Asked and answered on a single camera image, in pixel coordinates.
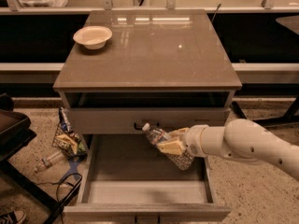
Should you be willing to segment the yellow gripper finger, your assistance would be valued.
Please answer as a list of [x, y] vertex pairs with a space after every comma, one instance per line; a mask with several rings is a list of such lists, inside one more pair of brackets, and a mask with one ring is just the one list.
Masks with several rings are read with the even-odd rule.
[[160, 142], [157, 144], [157, 148], [165, 154], [172, 155], [181, 155], [186, 150], [182, 142], [178, 139]]
[[188, 127], [176, 129], [169, 133], [171, 137], [178, 137], [181, 138], [187, 131], [189, 130]]

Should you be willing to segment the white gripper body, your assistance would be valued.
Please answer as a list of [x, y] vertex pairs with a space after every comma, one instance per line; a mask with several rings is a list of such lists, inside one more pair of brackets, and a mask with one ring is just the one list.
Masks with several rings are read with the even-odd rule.
[[187, 152], [193, 157], [205, 158], [202, 148], [201, 136], [207, 125], [194, 125], [183, 134], [182, 141]]

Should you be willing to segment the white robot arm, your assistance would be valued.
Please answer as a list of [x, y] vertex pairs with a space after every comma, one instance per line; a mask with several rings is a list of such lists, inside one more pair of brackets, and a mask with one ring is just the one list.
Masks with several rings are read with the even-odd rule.
[[264, 161], [299, 180], [299, 146], [267, 131], [249, 119], [234, 119], [225, 126], [195, 125], [171, 132], [157, 148], [164, 154], [217, 156], [254, 164]]

